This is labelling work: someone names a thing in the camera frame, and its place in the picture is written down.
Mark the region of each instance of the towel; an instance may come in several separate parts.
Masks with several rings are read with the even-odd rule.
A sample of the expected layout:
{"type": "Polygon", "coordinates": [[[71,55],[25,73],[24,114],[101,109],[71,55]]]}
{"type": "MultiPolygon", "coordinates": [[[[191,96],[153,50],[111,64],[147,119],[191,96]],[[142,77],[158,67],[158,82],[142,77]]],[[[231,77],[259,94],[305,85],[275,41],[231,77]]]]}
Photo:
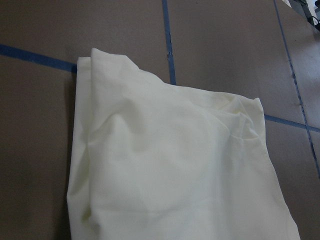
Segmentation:
{"type": "Polygon", "coordinates": [[[175,86],[127,56],[77,63],[73,240],[298,240],[258,98],[175,86]]]}

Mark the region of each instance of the tiled floor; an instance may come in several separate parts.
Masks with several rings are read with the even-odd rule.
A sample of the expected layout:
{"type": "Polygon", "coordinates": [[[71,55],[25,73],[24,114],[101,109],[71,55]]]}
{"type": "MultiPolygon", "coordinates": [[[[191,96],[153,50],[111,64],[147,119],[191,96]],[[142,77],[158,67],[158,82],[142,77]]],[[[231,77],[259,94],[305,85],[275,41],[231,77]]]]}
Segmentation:
{"type": "MultiPolygon", "coordinates": [[[[269,155],[301,239],[313,240],[320,236],[320,181],[303,126],[314,127],[320,164],[320,33],[275,2],[278,12],[272,0],[168,0],[165,34],[161,1],[6,1],[0,54],[11,46],[75,64],[95,47],[125,54],[169,83],[171,36],[177,85],[259,97],[277,120],[266,121],[269,155]]],[[[0,56],[0,234],[69,239],[76,75],[16,58],[0,56]]]]}

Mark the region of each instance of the fabric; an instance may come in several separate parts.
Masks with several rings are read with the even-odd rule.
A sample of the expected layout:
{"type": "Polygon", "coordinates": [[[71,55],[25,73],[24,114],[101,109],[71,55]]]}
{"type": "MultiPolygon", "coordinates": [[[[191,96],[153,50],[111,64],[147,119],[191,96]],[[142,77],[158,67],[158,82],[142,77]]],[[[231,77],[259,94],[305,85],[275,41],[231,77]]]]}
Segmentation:
{"type": "Polygon", "coordinates": [[[260,100],[163,83],[124,55],[78,60],[73,240],[298,240],[260,100]]]}

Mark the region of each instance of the white cloth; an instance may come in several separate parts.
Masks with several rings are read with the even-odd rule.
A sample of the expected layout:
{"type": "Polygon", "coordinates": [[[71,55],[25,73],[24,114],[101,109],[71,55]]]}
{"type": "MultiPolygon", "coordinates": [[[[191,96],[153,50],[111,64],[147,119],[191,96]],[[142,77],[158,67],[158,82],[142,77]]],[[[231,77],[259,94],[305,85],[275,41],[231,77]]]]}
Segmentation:
{"type": "Polygon", "coordinates": [[[260,100],[163,83],[124,55],[78,60],[73,240],[298,240],[260,100]]]}

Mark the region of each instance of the folded white fabric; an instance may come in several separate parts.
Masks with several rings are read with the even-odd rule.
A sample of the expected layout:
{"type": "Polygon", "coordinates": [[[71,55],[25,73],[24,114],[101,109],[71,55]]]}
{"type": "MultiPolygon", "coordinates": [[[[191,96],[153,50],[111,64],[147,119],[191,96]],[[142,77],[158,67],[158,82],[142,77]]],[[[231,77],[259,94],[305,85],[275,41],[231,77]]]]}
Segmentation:
{"type": "Polygon", "coordinates": [[[78,60],[73,240],[298,240],[259,99],[163,83],[124,55],[78,60]]]}

